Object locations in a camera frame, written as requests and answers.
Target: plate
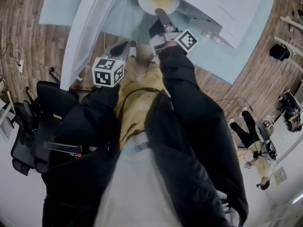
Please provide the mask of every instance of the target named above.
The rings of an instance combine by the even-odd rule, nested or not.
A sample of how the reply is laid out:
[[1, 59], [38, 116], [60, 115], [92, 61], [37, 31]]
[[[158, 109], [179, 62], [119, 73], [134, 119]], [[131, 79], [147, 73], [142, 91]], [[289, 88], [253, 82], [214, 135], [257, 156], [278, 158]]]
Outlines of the plate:
[[167, 14], [174, 12], [180, 4], [180, 0], [172, 0], [162, 8], [152, 0], [138, 0], [140, 7], [147, 13], [156, 15], [156, 9], [163, 9]]

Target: black bag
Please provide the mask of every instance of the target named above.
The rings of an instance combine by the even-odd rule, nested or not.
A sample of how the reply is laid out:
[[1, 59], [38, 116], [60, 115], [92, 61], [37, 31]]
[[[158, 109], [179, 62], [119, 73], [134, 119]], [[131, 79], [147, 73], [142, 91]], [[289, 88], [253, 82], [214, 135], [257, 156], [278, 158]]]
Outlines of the black bag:
[[269, 51], [269, 55], [278, 59], [280, 61], [284, 61], [288, 59], [290, 56], [290, 52], [285, 45], [275, 44]]

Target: wooden floor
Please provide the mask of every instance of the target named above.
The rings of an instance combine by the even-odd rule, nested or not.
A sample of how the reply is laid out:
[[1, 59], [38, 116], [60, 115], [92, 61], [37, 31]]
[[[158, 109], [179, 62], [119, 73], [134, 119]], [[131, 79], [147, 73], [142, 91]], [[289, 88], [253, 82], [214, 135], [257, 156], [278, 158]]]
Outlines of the wooden floor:
[[[298, 9], [303, 9], [299, 0], [293, 1]], [[36, 83], [39, 80], [52, 81], [48, 75], [50, 67], [55, 67], [60, 77], [64, 49], [70, 31], [70, 28], [65, 26], [38, 24], [43, 2], [44, 0], [0, 0], [1, 53], [4, 52], [8, 43], [13, 43], [14, 49], [22, 51], [25, 60], [25, 86], [30, 87], [33, 95], [35, 95]], [[268, 55], [269, 49], [274, 45], [274, 35], [286, 41], [290, 41], [294, 37], [296, 42], [303, 44], [300, 33], [297, 30], [293, 33], [288, 32], [288, 25], [279, 19], [279, 16], [292, 16], [293, 10], [291, 0], [274, 0], [274, 6], [258, 45], [236, 82], [233, 85], [221, 82], [211, 73], [197, 68], [196, 77], [201, 89], [214, 100], [244, 97], [261, 120], [268, 115], [277, 114], [278, 96], [287, 88], [294, 90], [302, 77], [294, 66], [275, 60]], [[104, 36], [101, 34], [92, 61], [96, 56], [102, 54], [103, 39]], [[115, 36], [107, 35], [107, 45], [118, 39]], [[146, 46], [139, 46], [138, 58], [141, 62], [149, 57], [147, 51], [150, 50]], [[9, 47], [9, 53], [6, 53], [2, 59], [4, 78], [8, 90], [12, 92], [14, 100], [17, 101], [18, 93], [22, 89], [22, 77], [17, 71], [10, 52]], [[303, 58], [297, 57], [295, 60], [299, 64], [303, 64]], [[85, 69], [81, 76], [85, 80], [76, 82], [73, 87], [89, 89], [92, 86], [90, 70]], [[21, 99], [26, 99], [24, 93], [21, 93]], [[228, 119], [235, 117], [236, 120], [238, 120], [239, 111], [246, 105], [242, 99], [222, 101], [219, 104], [226, 112]]]

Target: black jacket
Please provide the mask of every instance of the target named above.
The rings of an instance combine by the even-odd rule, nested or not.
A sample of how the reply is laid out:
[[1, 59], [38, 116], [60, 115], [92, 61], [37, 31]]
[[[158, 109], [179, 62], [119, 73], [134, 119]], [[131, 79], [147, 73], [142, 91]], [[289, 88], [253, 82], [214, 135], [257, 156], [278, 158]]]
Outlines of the black jacket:
[[[148, 112], [149, 147], [183, 226], [230, 226], [216, 189], [230, 206], [248, 214], [243, 179], [222, 109], [200, 89], [195, 69], [177, 47], [160, 53], [164, 85]], [[109, 145], [42, 175], [47, 187], [43, 227], [90, 227], [119, 158], [119, 120], [113, 109], [119, 86], [102, 88], [75, 107], [55, 133], [55, 141]], [[67, 161], [54, 152], [51, 165]]]

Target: chair backrest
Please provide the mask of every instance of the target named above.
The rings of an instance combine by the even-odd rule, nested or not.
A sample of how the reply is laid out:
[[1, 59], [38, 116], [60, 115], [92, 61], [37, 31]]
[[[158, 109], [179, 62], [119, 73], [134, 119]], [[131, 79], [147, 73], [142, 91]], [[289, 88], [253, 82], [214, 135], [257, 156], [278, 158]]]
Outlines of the chair backrest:
[[71, 109], [79, 104], [79, 96], [71, 91], [60, 89], [60, 85], [39, 81], [37, 83], [38, 102], [45, 113], [64, 118]]

